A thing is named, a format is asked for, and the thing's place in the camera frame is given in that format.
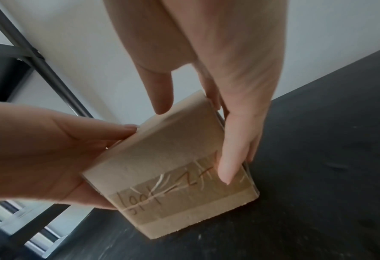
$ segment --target palm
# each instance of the palm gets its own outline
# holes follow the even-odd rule
[[[112,208],[80,173],[109,144],[134,132],[98,120],[0,104],[0,199]]]

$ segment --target dark desk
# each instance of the dark desk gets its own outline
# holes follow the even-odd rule
[[[157,240],[94,210],[52,259],[380,260],[380,51],[276,99],[251,172],[253,203]]]

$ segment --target cardboard box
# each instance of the cardboard box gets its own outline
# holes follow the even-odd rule
[[[220,181],[221,117],[202,91],[147,120],[83,175],[143,234],[154,239],[258,198],[246,165]]]

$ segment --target hand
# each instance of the hand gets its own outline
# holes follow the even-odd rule
[[[171,71],[188,63],[214,106],[223,105],[225,140],[218,174],[230,183],[241,163],[253,160],[261,138],[282,69],[287,0],[105,4],[156,113],[173,104]]]
[[[136,132],[46,109],[0,103],[0,200],[114,207],[80,173],[106,147]]]

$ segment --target box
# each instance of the box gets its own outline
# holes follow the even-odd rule
[[[246,165],[226,185],[217,172],[220,115],[202,91],[147,120],[84,172],[140,232],[154,239],[258,198]]]

